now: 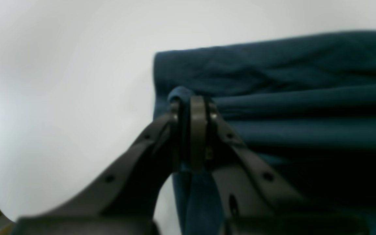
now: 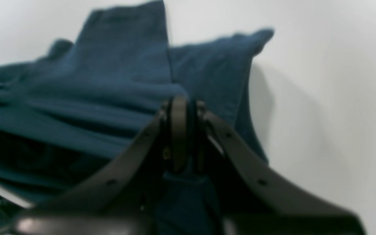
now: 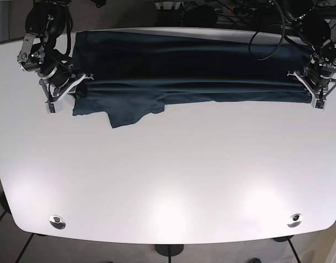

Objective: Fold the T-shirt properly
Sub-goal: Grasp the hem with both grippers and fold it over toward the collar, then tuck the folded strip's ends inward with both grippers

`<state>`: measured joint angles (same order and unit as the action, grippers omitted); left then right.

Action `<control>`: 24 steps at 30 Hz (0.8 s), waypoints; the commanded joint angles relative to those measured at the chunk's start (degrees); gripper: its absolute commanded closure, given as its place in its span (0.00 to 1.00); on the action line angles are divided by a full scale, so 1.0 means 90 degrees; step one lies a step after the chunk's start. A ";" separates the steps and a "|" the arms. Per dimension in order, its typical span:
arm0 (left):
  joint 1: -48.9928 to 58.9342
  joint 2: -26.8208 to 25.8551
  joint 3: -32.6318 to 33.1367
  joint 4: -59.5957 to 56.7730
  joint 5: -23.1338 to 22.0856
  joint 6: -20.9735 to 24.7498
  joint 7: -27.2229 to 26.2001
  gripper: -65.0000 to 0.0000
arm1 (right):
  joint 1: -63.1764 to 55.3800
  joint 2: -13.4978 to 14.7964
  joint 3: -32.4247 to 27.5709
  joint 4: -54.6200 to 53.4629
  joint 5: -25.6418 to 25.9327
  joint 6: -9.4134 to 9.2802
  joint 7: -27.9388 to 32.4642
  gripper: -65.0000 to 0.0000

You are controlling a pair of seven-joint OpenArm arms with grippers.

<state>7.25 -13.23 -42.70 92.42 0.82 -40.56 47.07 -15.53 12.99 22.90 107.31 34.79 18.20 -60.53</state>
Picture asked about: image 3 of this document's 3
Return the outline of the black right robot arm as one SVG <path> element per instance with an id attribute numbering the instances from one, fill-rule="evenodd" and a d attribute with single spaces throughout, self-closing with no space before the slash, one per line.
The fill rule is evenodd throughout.
<path id="1" fill-rule="evenodd" d="M 34 1 L 17 57 L 22 70 L 35 72 L 40 78 L 49 113 L 60 112 L 64 97 L 77 98 L 77 85 L 93 79 L 92 73 L 72 73 L 70 4 L 71 1 Z"/>

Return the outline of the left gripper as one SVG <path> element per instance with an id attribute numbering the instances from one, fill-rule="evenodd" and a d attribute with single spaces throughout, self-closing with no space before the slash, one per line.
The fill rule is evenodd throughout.
<path id="1" fill-rule="evenodd" d="M 324 77 L 316 78 L 302 75 L 299 71 L 288 71 L 290 77 L 295 77 L 311 95 L 311 105 L 313 108 L 324 110 L 327 97 L 336 88 L 336 78 Z"/>

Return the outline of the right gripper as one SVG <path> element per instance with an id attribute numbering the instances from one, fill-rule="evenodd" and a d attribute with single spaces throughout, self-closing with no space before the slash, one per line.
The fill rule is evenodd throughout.
<path id="1" fill-rule="evenodd" d="M 68 72 L 54 74 L 50 78 L 41 78 L 39 84 L 42 86 L 45 96 L 47 97 L 47 113 L 59 113 L 63 109 L 63 99 L 66 95 L 76 93 L 77 85 L 86 79 L 94 79 L 92 73 L 80 73 L 69 75 Z"/>

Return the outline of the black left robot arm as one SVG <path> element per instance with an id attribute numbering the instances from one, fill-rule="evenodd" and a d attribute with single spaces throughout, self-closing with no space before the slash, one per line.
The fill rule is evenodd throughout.
<path id="1" fill-rule="evenodd" d="M 302 71 L 289 71 L 297 85 L 253 94 L 252 101 L 312 103 L 323 109 L 327 96 L 336 87 L 336 47 L 331 28 L 312 1 L 270 1 L 257 9 L 252 30 L 260 33 L 280 27 L 281 41 L 286 41 L 308 55 Z"/>

